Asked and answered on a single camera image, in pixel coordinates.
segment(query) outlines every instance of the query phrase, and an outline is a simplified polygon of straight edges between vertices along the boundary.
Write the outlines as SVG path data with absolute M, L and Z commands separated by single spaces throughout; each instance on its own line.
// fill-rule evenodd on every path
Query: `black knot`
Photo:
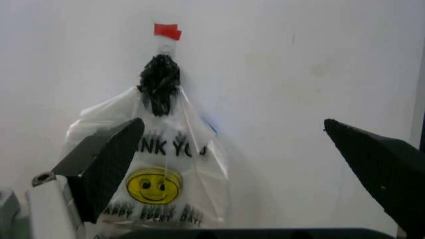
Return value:
M 180 68 L 169 55 L 157 55 L 140 73 L 139 90 L 150 100 L 156 116 L 168 115 L 170 97 L 177 95 Z

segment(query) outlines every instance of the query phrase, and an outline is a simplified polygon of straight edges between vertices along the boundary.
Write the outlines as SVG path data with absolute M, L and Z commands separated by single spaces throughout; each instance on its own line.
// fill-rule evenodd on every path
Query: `white wall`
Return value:
M 233 227 L 395 233 L 322 121 L 410 139 L 423 0 L 0 1 L 2 185 L 23 198 L 79 111 L 138 82 L 154 21 L 183 31 L 183 85 L 230 156 Z

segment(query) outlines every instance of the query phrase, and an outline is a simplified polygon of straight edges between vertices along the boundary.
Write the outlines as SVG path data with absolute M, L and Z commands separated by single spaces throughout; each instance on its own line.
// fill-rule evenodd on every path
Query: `white plastic bag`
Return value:
M 155 116 L 133 87 L 85 109 L 66 136 L 63 155 L 84 137 L 139 117 L 145 132 L 138 151 L 98 220 L 138 229 L 217 228 L 227 209 L 227 160 L 214 131 L 190 105 L 181 87 L 166 116 Z

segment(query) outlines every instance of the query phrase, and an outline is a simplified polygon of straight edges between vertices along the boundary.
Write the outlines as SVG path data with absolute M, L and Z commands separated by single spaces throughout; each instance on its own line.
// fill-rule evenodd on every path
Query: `smiley face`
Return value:
M 162 167 L 143 168 L 127 178 L 128 193 L 146 204 L 169 204 L 177 198 L 181 189 L 180 175 Z

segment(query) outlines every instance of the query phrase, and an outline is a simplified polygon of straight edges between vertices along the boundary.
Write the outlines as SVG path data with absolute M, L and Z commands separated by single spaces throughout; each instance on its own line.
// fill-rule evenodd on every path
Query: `red tape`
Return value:
M 176 41 L 180 40 L 180 36 L 182 35 L 182 31 L 177 30 L 177 24 L 157 24 L 155 23 L 153 34 L 155 36 L 161 35 Z

